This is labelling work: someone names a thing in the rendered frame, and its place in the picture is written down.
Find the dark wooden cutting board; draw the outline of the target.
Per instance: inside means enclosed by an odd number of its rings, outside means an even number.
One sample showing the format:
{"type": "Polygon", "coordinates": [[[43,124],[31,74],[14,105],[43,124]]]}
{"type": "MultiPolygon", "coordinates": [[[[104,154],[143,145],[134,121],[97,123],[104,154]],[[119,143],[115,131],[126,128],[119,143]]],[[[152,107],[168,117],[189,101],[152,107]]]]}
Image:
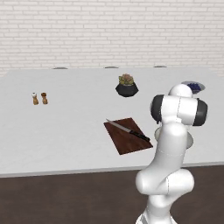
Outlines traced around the dark wooden cutting board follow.
{"type": "MultiPolygon", "coordinates": [[[[131,117],[115,120],[115,122],[125,128],[134,130],[137,133],[143,133],[131,117]]],[[[152,148],[152,144],[150,142],[146,142],[137,136],[131,135],[130,133],[115,127],[109,122],[105,122],[104,126],[120,155],[152,148]]]]}

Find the pale grey plate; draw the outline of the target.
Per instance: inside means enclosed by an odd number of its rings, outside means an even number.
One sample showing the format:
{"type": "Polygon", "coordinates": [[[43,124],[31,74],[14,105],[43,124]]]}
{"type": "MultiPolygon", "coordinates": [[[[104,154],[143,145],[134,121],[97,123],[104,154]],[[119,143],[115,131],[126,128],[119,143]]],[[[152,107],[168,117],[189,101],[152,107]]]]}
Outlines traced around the pale grey plate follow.
{"type": "MultiPolygon", "coordinates": [[[[162,127],[159,127],[155,130],[154,137],[155,137],[156,140],[158,140],[158,138],[159,138],[161,128],[162,127]]],[[[190,134],[190,132],[187,131],[187,145],[186,145],[186,148],[189,149],[192,146],[193,146],[193,136],[190,134]]]]}

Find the succulent in black pot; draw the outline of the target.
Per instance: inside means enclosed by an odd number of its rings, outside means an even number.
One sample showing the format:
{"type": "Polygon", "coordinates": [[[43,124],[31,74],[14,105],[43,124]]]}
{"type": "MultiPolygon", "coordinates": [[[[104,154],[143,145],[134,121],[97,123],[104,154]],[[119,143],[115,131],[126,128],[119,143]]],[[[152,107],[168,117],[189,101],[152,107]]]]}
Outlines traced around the succulent in black pot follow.
{"type": "Polygon", "coordinates": [[[119,83],[115,88],[116,92],[123,97],[134,96],[138,92],[136,83],[134,82],[133,77],[124,73],[119,77],[119,83]]]}

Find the black-handled kitchen knife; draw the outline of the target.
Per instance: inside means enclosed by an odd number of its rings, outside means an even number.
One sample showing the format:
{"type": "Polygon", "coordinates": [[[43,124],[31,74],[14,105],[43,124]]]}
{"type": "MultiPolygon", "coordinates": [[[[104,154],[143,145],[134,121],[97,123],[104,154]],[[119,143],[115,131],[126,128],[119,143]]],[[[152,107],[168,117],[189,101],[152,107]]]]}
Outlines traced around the black-handled kitchen knife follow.
{"type": "Polygon", "coordinates": [[[126,132],[130,133],[130,134],[133,135],[133,136],[139,137],[139,138],[143,139],[143,140],[146,141],[146,142],[149,142],[149,141],[150,141],[150,139],[149,139],[147,136],[145,136],[144,134],[140,134],[140,133],[138,133],[138,132],[136,132],[136,131],[134,131],[134,130],[132,130],[132,129],[125,128],[125,127],[123,127],[122,125],[120,125],[120,124],[118,124],[118,123],[116,123],[116,122],[112,122],[112,121],[110,121],[109,119],[106,119],[106,120],[107,120],[110,124],[112,124],[113,126],[119,128],[119,129],[121,129],[121,130],[123,130],[123,131],[126,131],[126,132]]]}

